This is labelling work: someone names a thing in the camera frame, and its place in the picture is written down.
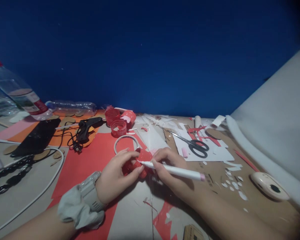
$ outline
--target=gray watch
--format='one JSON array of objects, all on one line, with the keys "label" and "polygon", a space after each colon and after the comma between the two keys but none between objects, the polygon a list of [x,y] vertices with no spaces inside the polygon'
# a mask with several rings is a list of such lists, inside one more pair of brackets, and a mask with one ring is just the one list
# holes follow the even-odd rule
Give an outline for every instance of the gray watch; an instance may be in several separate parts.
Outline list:
[{"label": "gray watch", "polygon": [[90,207],[91,211],[93,212],[100,212],[106,207],[105,204],[100,202],[95,187],[95,183],[99,176],[100,175],[98,175],[97,177],[91,177],[89,181],[86,181],[81,185],[80,190],[83,201]]}]

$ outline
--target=hand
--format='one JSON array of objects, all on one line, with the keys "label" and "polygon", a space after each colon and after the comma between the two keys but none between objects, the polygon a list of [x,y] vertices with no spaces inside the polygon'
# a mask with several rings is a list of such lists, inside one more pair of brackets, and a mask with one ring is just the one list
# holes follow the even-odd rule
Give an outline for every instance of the hand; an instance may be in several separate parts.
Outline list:
[{"label": "hand", "polygon": [[108,204],[138,179],[144,166],[134,169],[127,176],[122,173],[122,166],[131,158],[138,156],[138,152],[128,152],[127,148],[118,152],[106,165],[96,181],[97,194],[101,203]]},{"label": "hand", "polygon": [[167,164],[183,169],[187,168],[187,162],[179,154],[170,148],[159,149],[152,159],[153,166],[162,182],[164,182],[182,201],[190,206],[195,202],[194,184],[191,179],[172,176],[159,161],[164,160]]}]

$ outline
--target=smartphone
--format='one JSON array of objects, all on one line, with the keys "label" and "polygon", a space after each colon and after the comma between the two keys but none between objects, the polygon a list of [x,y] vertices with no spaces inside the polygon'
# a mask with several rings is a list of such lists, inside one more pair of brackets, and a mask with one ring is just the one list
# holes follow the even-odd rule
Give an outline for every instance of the smartphone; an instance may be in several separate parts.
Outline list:
[{"label": "smartphone", "polygon": [[60,122],[59,118],[40,121],[17,149],[11,153],[10,157],[23,157],[42,153],[51,141]]}]

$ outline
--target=black scissors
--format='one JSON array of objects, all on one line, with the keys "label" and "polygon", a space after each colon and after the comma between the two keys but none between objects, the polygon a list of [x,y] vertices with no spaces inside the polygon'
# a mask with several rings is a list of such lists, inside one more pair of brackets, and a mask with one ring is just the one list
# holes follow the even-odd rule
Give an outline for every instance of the black scissors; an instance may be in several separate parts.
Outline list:
[{"label": "black scissors", "polygon": [[[191,152],[193,152],[196,156],[200,157],[200,158],[206,158],[208,156],[207,154],[207,151],[209,150],[209,147],[207,144],[205,144],[204,142],[201,142],[199,140],[188,140],[188,139],[185,139],[169,130],[167,130],[169,133],[172,133],[173,135],[175,135],[176,137],[180,138],[182,141],[185,141],[188,145],[189,145],[189,148],[191,150]],[[202,155],[199,155],[197,152],[194,151],[197,150],[201,153],[203,153],[203,156]]]}]

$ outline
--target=water bottle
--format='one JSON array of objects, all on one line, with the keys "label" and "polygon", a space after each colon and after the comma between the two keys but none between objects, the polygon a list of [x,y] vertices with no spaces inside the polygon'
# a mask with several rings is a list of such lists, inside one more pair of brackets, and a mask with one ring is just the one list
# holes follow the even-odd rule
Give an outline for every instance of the water bottle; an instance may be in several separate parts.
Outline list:
[{"label": "water bottle", "polygon": [[0,115],[10,116],[19,112],[16,104],[0,91]]},{"label": "water bottle", "polygon": [[59,116],[94,116],[97,112],[97,106],[91,102],[73,102],[73,101],[48,101],[46,102],[48,108]]},{"label": "water bottle", "polygon": [[52,116],[52,112],[31,87],[19,76],[3,67],[1,62],[0,88],[34,119],[42,121]]}]

